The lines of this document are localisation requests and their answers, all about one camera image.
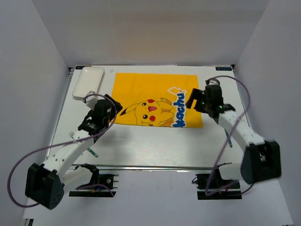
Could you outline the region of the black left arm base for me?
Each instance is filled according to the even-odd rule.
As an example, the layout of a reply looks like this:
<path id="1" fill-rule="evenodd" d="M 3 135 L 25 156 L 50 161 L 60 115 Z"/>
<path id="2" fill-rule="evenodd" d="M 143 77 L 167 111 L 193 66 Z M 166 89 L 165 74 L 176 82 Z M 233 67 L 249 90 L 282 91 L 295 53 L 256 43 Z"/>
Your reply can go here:
<path id="1" fill-rule="evenodd" d="M 80 185 L 69 192 L 69 197 L 113 198 L 119 185 L 119 174 L 114 170 L 100 170 L 94 165 L 82 164 L 78 168 L 92 173 L 88 184 Z"/>

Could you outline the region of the white rectangular plate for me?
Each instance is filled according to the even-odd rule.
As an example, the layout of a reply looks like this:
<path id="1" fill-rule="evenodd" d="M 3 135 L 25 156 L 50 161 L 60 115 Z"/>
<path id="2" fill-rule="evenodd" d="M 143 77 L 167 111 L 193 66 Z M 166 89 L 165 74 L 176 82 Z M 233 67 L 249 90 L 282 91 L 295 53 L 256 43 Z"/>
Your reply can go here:
<path id="1" fill-rule="evenodd" d="M 73 97 L 85 97 L 90 91 L 97 93 L 104 75 L 104 69 L 93 66 L 76 66 L 80 74 L 73 89 Z"/>

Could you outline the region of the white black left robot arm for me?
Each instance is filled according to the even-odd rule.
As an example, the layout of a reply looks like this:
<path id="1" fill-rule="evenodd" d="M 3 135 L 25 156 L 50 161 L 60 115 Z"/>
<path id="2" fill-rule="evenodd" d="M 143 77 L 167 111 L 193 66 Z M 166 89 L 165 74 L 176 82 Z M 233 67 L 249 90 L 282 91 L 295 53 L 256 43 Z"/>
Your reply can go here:
<path id="1" fill-rule="evenodd" d="M 70 142 L 40 165 L 34 163 L 28 169 L 25 195 L 49 210 L 54 209 L 68 192 L 99 185 L 96 166 L 84 163 L 74 170 L 70 167 L 112 126 L 123 108 L 107 94 L 89 92 L 83 101 L 90 110 Z"/>

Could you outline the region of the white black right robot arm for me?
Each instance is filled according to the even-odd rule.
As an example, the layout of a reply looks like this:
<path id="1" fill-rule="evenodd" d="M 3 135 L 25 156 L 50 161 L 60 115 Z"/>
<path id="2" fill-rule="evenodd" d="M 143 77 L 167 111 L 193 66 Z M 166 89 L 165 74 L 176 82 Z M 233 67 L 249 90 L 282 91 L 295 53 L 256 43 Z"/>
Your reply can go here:
<path id="1" fill-rule="evenodd" d="M 205 90 L 193 89 L 186 102 L 188 109 L 193 101 L 196 101 L 194 110 L 208 114 L 242 149 L 244 156 L 238 168 L 241 178 L 247 184 L 281 177 L 279 144 L 276 141 L 266 141 L 241 121 L 236 109 L 223 102 L 220 85 L 207 85 Z"/>

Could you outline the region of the yellow Pikachu cloth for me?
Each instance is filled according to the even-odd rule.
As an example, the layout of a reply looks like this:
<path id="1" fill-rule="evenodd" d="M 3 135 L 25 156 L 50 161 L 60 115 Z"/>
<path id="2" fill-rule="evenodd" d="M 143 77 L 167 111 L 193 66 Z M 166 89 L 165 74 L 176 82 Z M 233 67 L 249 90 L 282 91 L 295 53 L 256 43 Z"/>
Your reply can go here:
<path id="1" fill-rule="evenodd" d="M 202 116 L 186 108 L 198 77 L 185 74 L 117 73 L 112 97 L 123 109 L 123 125 L 202 128 Z"/>

